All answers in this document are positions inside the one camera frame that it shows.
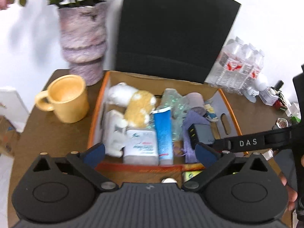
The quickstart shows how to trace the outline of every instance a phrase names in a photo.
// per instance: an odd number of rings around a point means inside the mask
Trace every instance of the vase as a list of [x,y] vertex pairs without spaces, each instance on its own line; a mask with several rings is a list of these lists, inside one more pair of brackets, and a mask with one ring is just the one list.
[[59,11],[63,58],[69,62],[70,74],[80,75],[87,86],[103,77],[106,51],[105,18],[107,3],[83,0],[80,7],[64,5]]

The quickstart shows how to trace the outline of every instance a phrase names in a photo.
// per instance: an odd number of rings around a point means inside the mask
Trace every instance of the mug handle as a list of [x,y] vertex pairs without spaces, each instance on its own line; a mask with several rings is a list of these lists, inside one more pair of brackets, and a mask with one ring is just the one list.
[[35,104],[38,109],[45,111],[45,112],[51,112],[54,110],[54,107],[52,104],[45,102],[43,99],[48,97],[48,91],[42,91],[38,93],[35,97]]

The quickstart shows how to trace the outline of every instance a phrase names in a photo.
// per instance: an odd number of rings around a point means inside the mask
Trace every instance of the open shoe box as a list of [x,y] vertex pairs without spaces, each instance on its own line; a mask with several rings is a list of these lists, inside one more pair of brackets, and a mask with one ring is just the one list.
[[[204,100],[212,99],[211,105],[213,106],[217,116],[220,118],[218,122],[210,123],[212,133],[215,139],[241,135],[241,130],[238,126],[238,122],[235,118],[235,115],[233,114],[233,111],[223,91],[220,89],[189,81],[178,81],[148,75],[108,71],[105,74],[96,102],[89,134],[88,148],[102,141],[102,133],[105,127],[105,114],[112,109],[118,110],[122,113],[124,113],[125,111],[125,108],[123,107],[109,105],[106,102],[109,88],[120,82],[125,82],[128,85],[133,86],[139,90],[147,90],[152,94],[156,95],[157,97],[161,97],[166,88],[174,88],[179,94],[183,96],[191,92],[198,92],[203,96]],[[178,148],[182,148],[182,146],[182,142],[174,143],[174,148],[177,148],[177,150]],[[174,157],[174,164],[169,166],[127,165],[123,164],[123,157],[114,158],[106,156],[105,159],[96,167],[96,169],[105,169],[113,171],[125,170],[138,172],[169,172],[201,170],[203,169],[203,165],[201,165],[200,163],[185,164],[184,157],[176,156]]]

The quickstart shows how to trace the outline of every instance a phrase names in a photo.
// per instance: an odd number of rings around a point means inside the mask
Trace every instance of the floor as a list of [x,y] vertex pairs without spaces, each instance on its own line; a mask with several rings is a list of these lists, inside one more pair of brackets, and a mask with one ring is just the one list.
[[0,227],[8,228],[7,200],[9,182],[14,160],[3,154],[0,155]]

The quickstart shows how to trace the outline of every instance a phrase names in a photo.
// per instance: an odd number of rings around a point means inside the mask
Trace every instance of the yellow plush toy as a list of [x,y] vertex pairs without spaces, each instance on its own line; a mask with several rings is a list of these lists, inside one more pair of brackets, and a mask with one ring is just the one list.
[[135,92],[125,112],[125,119],[130,127],[145,128],[150,120],[150,113],[155,110],[156,98],[148,91]]

